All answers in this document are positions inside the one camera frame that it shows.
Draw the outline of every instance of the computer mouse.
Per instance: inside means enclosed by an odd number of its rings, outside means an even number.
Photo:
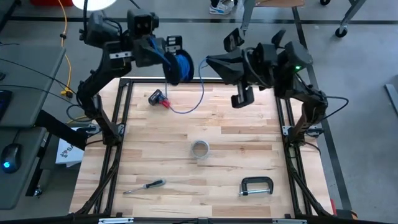
[[[16,172],[21,166],[22,145],[12,143],[6,146],[0,156],[1,168],[5,173]]]

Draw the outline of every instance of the white paper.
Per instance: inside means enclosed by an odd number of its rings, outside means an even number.
[[[55,160],[56,164],[66,164],[67,167],[71,167],[83,160],[84,151],[72,146],[65,140],[60,139],[58,144],[57,158]]]

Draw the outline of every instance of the yellow cable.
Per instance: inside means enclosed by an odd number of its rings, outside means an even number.
[[[58,2],[60,3],[60,6],[62,8],[62,12],[63,12],[63,18],[65,19],[65,27],[63,28],[63,35],[67,34],[67,30],[68,30],[68,19],[67,19],[67,13],[65,12],[65,8],[63,7],[63,4],[61,2],[61,0],[58,0]],[[61,47],[63,47],[64,44],[64,38],[61,37]],[[65,58],[68,62],[68,66],[69,66],[69,75],[68,75],[68,83],[67,83],[67,87],[65,87],[65,89],[63,91],[61,91],[61,95],[66,95],[67,92],[72,93],[71,89],[69,88],[70,86],[70,80],[72,79],[72,65],[70,64],[69,61],[69,57],[67,54],[65,54]]]
[[[78,118],[75,118],[75,120],[80,120],[80,119],[83,119],[83,118],[87,118],[87,116],[80,116]],[[67,124],[70,124],[70,123],[73,123],[73,122],[75,122],[75,121],[74,120],[70,120],[70,121],[67,122]]]

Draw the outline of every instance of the white lamp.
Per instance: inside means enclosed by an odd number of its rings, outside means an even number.
[[[88,0],[87,11],[98,11],[110,7],[117,0]],[[72,0],[73,4],[83,10],[85,0]]]

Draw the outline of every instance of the screwdriver handle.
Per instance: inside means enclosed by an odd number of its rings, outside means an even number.
[[[144,184],[144,189],[148,189],[148,188],[152,188],[152,187],[160,187],[166,184],[166,180],[165,179],[160,179],[160,180],[156,180],[153,183],[150,184]]]

